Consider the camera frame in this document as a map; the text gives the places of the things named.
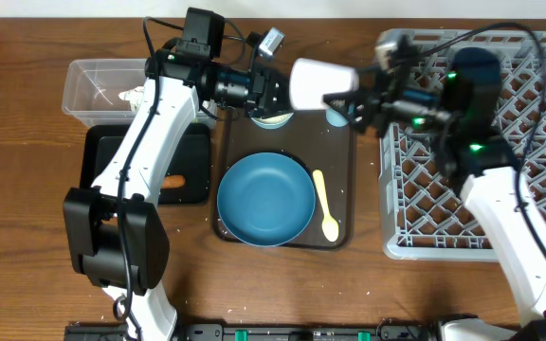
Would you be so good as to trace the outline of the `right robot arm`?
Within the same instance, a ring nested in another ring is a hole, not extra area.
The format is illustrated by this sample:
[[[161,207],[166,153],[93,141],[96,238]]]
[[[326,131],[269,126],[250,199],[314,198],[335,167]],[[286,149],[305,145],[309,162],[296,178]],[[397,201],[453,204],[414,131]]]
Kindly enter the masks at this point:
[[[330,108],[349,125],[384,133],[408,123],[433,134],[435,166],[475,218],[495,251],[517,303],[521,327],[513,332],[478,317],[438,322],[438,340],[546,340],[546,222],[529,193],[509,142],[494,129],[501,93],[501,66],[491,52],[459,50],[441,94],[407,84],[416,58],[411,45],[397,48],[371,71],[372,86],[360,84],[360,71],[317,63],[311,106]]]

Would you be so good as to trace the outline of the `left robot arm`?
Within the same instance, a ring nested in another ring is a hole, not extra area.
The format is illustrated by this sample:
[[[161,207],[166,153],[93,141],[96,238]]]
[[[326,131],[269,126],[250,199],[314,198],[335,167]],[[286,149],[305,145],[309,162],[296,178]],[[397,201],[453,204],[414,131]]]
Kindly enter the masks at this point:
[[[110,163],[89,188],[71,188],[63,212],[72,266],[115,300],[129,340],[169,340],[177,312],[162,284],[170,244],[157,212],[182,134],[206,100],[246,114],[287,112],[289,79],[254,63],[238,71],[209,56],[159,49],[145,64],[138,112]]]

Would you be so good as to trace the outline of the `light blue cup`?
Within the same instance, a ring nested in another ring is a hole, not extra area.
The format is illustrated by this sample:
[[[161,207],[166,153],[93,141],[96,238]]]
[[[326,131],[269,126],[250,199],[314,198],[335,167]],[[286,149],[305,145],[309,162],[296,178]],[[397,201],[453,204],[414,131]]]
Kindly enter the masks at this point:
[[[326,109],[326,120],[334,127],[343,127],[348,124],[348,120],[332,108]]]

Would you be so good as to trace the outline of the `light blue bowl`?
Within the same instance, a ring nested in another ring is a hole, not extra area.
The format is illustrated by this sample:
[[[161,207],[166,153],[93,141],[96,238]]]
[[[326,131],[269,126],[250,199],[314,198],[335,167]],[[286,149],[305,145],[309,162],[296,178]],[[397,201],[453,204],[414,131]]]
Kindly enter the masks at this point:
[[[285,125],[293,117],[293,115],[293,113],[287,113],[269,118],[253,117],[251,120],[260,128],[275,130]]]

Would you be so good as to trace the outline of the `pink cup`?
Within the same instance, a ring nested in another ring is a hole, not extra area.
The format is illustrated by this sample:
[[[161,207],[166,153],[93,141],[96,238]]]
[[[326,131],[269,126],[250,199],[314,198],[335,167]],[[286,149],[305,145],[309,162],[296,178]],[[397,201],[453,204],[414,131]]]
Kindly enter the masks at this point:
[[[295,111],[323,110],[324,95],[355,90],[358,83],[352,67],[300,58],[290,73],[290,103]]]

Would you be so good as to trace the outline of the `orange carrot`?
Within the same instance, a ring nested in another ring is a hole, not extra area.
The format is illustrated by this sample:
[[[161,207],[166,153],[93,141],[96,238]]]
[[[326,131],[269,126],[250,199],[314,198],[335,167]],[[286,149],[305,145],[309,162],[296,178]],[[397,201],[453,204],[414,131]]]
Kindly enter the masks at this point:
[[[162,189],[182,188],[186,185],[186,178],[183,175],[165,176],[161,185]]]

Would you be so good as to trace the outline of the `white napkin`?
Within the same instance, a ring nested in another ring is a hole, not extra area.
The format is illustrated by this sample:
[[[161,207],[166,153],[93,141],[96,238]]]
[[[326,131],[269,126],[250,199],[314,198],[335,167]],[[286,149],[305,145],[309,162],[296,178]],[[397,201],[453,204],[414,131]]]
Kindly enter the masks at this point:
[[[118,97],[125,101],[133,113],[137,113],[141,102],[144,97],[144,87],[137,86],[134,89],[122,91],[118,94]]]

